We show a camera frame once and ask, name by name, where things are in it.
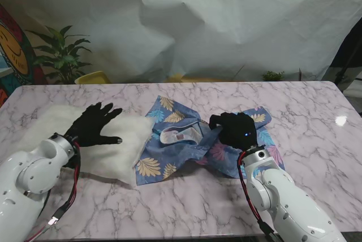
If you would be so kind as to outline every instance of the small plant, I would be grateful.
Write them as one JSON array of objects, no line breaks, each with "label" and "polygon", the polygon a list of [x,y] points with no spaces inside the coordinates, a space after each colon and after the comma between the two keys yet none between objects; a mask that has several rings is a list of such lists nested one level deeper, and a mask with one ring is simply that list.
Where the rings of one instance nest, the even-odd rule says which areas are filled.
[{"label": "small plant", "polygon": [[51,67],[54,68],[56,71],[51,72],[46,77],[49,77],[51,79],[54,79],[56,77],[59,77],[57,81],[55,81],[55,84],[74,84],[74,80],[78,77],[85,75],[83,71],[80,71],[80,67],[91,65],[90,63],[84,63],[80,62],[78,50],[84,49],[86,51],[90,51],[89,49],[78,46],[82,43],[90,43],[89,40],[86,40],[84,38],[81,38],[77,41],[75,41],[73,44],[69,44],[66,46],[66,38],[67,37],[75,37],[75,36],[85,36],[83,34],[71,34],[68,36],[65,36],[66,32],[71,28],[72,26],[66,26],[59,32],[56,31],[53,28],[46,27],[49,32],[53,35],[52,37],[47,36],[45,34],[40,34],[34,31],[29,31],[37,36],[39,36],[42,40],[44,40],[47,44],[50,46],[44,45],[44,46],[37,46],[33,47],[36,50],[41,50],[45,53],[50,54],[48,55],[40,55],[35,58],[33,64],[41,64],[42,66]]},{"label": "small plant", "polygon": [[273,82],[273,81],[282,81],[284,79],[284,71],[276,73],[273,71],[267,71],[262,75],[263,81]]}]

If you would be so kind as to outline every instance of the white faux fur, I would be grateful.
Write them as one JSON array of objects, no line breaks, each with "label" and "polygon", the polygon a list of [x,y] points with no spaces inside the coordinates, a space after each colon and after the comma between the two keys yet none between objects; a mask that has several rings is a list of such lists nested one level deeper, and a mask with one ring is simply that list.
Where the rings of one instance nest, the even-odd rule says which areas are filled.
[{"label": "white faux fur", "polygon": [[[64,134],[83,111],[84,109],[73,106],[51,106],[25,133],[16,150],[30,152],[54,132]],[[80,171],[135,185],[136,175],[133,167],[150,138],[153,123],[152,118],[121,113],[103,128],[101,134],[119,136],[123,142],[81,148]]]}]

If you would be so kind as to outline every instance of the white marble surface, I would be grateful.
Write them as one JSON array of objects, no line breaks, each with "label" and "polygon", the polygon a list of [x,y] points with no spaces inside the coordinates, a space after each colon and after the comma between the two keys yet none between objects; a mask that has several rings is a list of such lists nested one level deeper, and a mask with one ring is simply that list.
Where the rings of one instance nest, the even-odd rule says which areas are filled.
[{"label": "white marble surface", "polygon": [[[0,108],[0,160],[54,103],[97,101],[144,115],[158,95],[211,114],[265,107],[286,170],[341,231],[362,231],[362,118],[330,82],[26,86]],[[240,181],[188,164],[172,179],[135,189],[82,175],[73,207],[41,239],[126,239],[260,234]],[[36,230],[63,204],[70,171],[52,190]]]}]

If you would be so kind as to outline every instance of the black robotic glove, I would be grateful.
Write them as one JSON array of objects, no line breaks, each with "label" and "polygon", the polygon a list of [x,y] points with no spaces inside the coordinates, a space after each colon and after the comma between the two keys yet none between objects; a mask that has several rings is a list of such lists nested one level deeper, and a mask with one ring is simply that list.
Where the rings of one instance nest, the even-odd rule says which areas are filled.
[{"label": "black robotic glove", "polygon": [[102,103],[89,106],[65,133],[66,139],[76,141],[80,147],[103,144],[119,144],[122,139],[118,136],[101,136],[103,127],[122,112],[122,108],[114,109],[113,103],[102,107]]},{"label": "black robotic glove", "polygon": [[254,120],[245,113],[222,113],[220,116],[210,117],[210,129],[222,126],[219,139],[222,144],[232,146],[235,149],[248,150],[257,146],[256,129]]}]

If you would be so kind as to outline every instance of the blue floral cloth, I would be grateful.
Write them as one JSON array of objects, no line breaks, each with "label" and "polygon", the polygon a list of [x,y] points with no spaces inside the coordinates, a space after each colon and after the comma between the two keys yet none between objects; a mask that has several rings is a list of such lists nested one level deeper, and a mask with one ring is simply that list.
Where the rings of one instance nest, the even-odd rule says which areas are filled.
[{"label": "blue floral cloth", "polygon": [[[255,121],[258,143],[266,145],[275,161],[284,169],[279,151],[264,127],[272,119],[269,113],[263,107],[249,109],[244,113]],[[212,166],[233,178],[239,177],[236,159],[240,150],[218,141],[222,127],[210,130],[196,111],[160,96],[146,116],[153,117],[155,125],[135,167],[137,185],[164,180],[187,160]]]}]

